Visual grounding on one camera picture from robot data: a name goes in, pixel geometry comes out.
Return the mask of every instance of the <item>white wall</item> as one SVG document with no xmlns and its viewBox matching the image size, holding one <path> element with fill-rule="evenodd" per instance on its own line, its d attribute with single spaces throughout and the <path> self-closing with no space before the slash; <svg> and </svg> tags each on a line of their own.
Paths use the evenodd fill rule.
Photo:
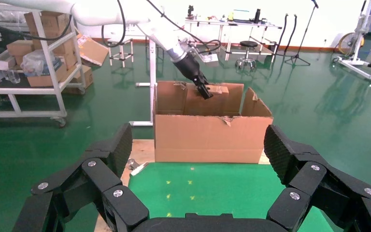
<svg viewBox="0 0 371 232">
<path fill-rule="evenodd" d="M 315 9 L 307 36 L 303 46 L 307 47 L 335 47 L 338 40 L 345 33 L 354 31 L 363 0 L 318 0 L 319 9 Z M 189 4 L 194 5 L 194 14 L 199 15 L 226 15 L 232 12 L 233 9 L 250 10 L 252 17 L 254 17 L 257 8 L 261 9 L 261 18 L 267 18 L 269 22 L 283 26 L 285 14 L 288 13 L 288 22 L 286 31 L 281 45 L 286 45 L 289 35 L 294 26 L 294 14 L 298 16 L 297 29 L 292 38 L 291 46 L 299 46 L 302 40 L 302 35 L 305 31 L 309 17 L 314 6 L 310 0 L 161 0 L 161 5 L 165 6 L 166 14 L 173 21 L 179 22 L 180 25 L 184 24 L 184 17 L 187 14 Z M 193 33 L 201 39 L 208 41 L 217 39 L 218 27 L 201 25 L 198 31 L 194 30 Z M 79 25 L 79 30 L 83 34 L 91 37 L 100 38 L 100 27 L 85 27 Z M 250 29 L 244 27 L 233 27 L 231 42 L 238 43 L 239 41 L 248 38 Z M 256 30 L 257 37 L 261 36 L 262 31 Z M 282 30 L 269 29 L 267 38 L 279 41 L 280 33 Z M 107 25 L 105 26 L 105 37 L 118 37 L 122 33 L 121 25 Z M 141 32 L 138 30 L 127 32 L 127 38 L 130 35 L 137 35 L 134 38 L 142 39 Z"/>
</svg>

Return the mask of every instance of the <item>green mat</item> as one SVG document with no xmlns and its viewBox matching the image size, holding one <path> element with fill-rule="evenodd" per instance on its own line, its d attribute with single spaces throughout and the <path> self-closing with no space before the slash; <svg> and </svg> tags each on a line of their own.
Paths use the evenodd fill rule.
<svg viewBox="0 0 371 232">
<path fill-rule="evenodd" d="M 130 178 L 129 187 L 150 218 L 183 218 L 185 213 L 265 218 L 285 188 L 270 165 L 213 163 L 150 163 Z M 312 208 L 299 231 L 333 230 Z"/>
</svg>

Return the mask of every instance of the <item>yellow wheel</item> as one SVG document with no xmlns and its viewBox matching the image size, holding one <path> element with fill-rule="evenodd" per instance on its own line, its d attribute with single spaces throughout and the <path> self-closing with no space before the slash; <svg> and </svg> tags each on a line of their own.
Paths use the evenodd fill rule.
<svg viewBox="0 0 371 232">
<path fill-rule="evenodd" d="M 348 33 L 344 35 L 338 43 L 338 50 L 340 53 L 344 55 L 351 55 L 355 43 L 357 42 L 357 34 L 354 32 Z M 365 43 L 365 39 L 362 37 L 362 42 L 360 43 L 360 47 L 363 47 L 363 44 Z"/>
</svg>

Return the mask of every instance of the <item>green floor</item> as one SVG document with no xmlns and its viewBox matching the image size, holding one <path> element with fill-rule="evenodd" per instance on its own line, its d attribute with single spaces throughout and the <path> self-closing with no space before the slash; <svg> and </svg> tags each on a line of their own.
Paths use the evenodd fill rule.
<svg viewBox="0 0 371 232">
<path fill-rule="evenodd" d="M 12 228 L 32 184 L 74 162 L 92 141 L 110 137 L 122 123 L 149 119 L 149 91 L 134 85 L 148 80 L 144 46 L 135 45 L 134 54 L 134 64 L 124 69 L 116 61 L 94 70 L 94 85 L 85 96 L 64 95 L 64 129 L 47 118 L 0 119 L 0 231 Z M 301 57 L 312 65 L 281 68 L 282 57 L 277 57 L 274 66 L 258 64 L 256 72 L 237 73 L 236 57 L 231 57 L 216 68 L 203 65 L 202 71 L 211 82 L 252 87 L 291 139 L 313 145 L 334 167 L 371 184 L 371 87 L 341 68 L 330 68 L 331 54 Z M 184 80 L 168 56 L 158 60 L 157 73 L 158 80 Z M 7 105 L 0 101 L 0 108 Z M 47 105 L 56 105 L 54 98 L 20 98 L 24 109 Z M 137 139 L 152 135 L 151 128 L 134 129 Z M 96 214 L 89 205 L 68 228 L 91 232 Z"/>
</svg>

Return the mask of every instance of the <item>white table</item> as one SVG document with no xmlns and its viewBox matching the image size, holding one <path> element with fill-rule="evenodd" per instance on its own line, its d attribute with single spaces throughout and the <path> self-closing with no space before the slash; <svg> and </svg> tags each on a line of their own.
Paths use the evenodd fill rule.
<svg viewBox="0 0 371 232">
<path fill-rule="evenodd" d="M 272 56 L 272 62 L 275 57 L 277 43 L 273 42 L 267 38 L 265 38 L 265 33 L 268 30 L 268 28 L 275 28 L 275 29 L 282 29 L 282 27 L 273 25 L 273 24 L 254 24 L 254 23 L 236 23 L 236 22 L 221 22 L 216 20 L 198 20 L 198 19 L 186 19 L 185 23 L 190 24 L 189 32 L 192 31 L 192 25 L 196 24 L 197 28 L 200 26 L 200 24 L 208 24 L 208 25 L 215 25 L 219 26 L 219 32 L 218 32 L 218 40 L 222 40 L 222 34 L 223 34 L 223 28 L 224 26 L 229 27 L 229 32 L 227 33 L 225 40 L 227 41 L 227 47 L 220 46 L 219 49 L 222 49 L 225 51 L 225 60 L 228 60 L 230 54 L 245 54 L 245 52 L 231 52 L 231 31 L 233 27 L 246 27 L 251 28 L 250 35 L 248 40 L 254 40 L 259 44 L 258 47 L 255 47 L 253 49 L 253 52 L 250 52 L 250 55 L 264 55 L 264 56 Z M 254 28 L 262 28 L 262 37 L 260 40 L 254 38 L 252 36 L 252 31 Z M 274 45 L 274 50 L 271 51 L 268 48 L 265 47 L 265 45 Z"/>
</svg>

